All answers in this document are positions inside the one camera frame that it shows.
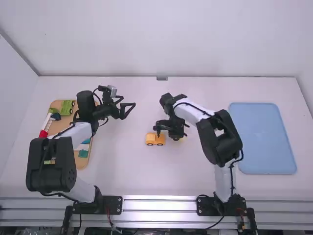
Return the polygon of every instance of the red object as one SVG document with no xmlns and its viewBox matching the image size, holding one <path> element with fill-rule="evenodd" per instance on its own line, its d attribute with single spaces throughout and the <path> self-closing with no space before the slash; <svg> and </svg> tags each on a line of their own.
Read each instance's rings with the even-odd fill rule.
<svg viewBox="0 0 313 235">
<path fill-rule="evenodd" d="M 48 132 L 41 130 L 39 134 L 39 138 L 47 138 L 48 137 Z"/>
</svg>

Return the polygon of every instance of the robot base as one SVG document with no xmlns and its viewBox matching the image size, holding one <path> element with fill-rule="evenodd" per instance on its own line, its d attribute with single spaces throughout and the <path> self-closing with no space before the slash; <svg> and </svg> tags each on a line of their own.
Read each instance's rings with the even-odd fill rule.
<svg viewBox="0 0 313 235">
<path fill-rule="evenodd" d="M 197 214 L 199 216 L 239 216 L 246 215 L 246 200 L 239 194 L 234 194 L 226 203 L 214 197 L 199 195 L 197 197 Z"/>
<path fill-rule="evenodd" d="M 121 214 L 123 198 L 121 196 L 99 196 L 92 203 L 74 203 L 73 214 Z"/>
</svg>

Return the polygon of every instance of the metal frame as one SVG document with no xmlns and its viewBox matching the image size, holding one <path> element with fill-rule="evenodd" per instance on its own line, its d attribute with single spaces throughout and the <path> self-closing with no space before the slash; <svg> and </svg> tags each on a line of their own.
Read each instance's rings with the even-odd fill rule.
<svg viewBox="0 0 313 235">
<path fill-rule="evenodd" d="M 123 196 L 123 212 L 112 215 L 116 226 L 125 228 L 207 228 L 219 216 L 198 216 L 196 196 Z M 64 198 L 0 198 L 0 226 L 60 227 Z M 313 230 L 313 201 L 246 200 L 253 207 L 259 229 Z M 106 215 L 82 215 L 82 228 L 109 227 Z M 78 227 L 79 215 L 71 226 Z M 236 218 L 225 217 L 216 229 L 236 229 Z"/>
</svg>

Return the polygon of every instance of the blue mat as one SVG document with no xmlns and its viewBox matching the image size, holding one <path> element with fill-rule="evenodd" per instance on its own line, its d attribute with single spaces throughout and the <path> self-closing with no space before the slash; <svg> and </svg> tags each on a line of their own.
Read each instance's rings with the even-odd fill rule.
<svg viewBox="0 0 313 235">
<path fill-rule="evenodd" d="M 229 113 L 243 141 L 245 174 L 294 174 L 297 166 L 278 107 L 273 103 L 231 103 Z"/>
</svg>

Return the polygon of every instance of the white robotic arm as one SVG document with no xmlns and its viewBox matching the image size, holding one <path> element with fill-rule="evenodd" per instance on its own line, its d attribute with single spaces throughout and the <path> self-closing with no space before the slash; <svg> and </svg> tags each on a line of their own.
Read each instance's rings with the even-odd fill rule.
<svg viewBox="0 0 313 235">
<path fill-rule="evenodd" d="M 167 93 L 160 99 L 169 120 L 159 120 L 154 130 L 168 130 L 169 137 L 177 141 L 183 136 L 185 121 L 198 129 L 203 151 L 215 168 L 215 195 L 223 202 L 229 201 L 236 193 L 235 177 L 232 168 L 237 162 L 242 142 L 227 111 L 215 112 L 192 102 L 187 96 L 180 94 L 172 97 Z M 217 136 L 216 131 L 224 133 Z"/>
<path fill-rule="evenodd" d="M 183 98 L 178 100 L 173 105 L 174 113 L 177 117 L 186 120 L 186 122 L 197 127 L 197 123 L 202 119 L 210 118 L 215 115 L 215 111 L 208 110 L 199 104 L 192 102 L 189 98 Z M 232 194 L 236 193 L 236 179 L 235 170 L 229 170 L 230 165 L 235 159 L 227 162 L 224 167 L 220 167 L 217 164 L 214 165 L 215 174 L 215 194 L 222 202 L 227 202 Z"/>
<path fill-rule="evenodd" d="M 96 90 L 103 92 L 102 100 L 94 93 Z M 26 186 L 30 191 L 44 196 L 61 195 L 78 203 L 97 203 L 101 195 L 99 188 L 77 177 L 74 149 L 96 134 L 99 120 L 110 116 L 123 120 L 135 107 L 135 103 L 121 103 L 118 109 L 116 105 L 124 97 L 116 95 L 116 91 L 114 86 L 99 86 L 93 92 L 79 92 L 78 111 L 70 127 L 46 139 L 31 141 L 26 173 Z M 99 99 L 98 106 L 95 106 L 94 95 Z"/>
</svg>

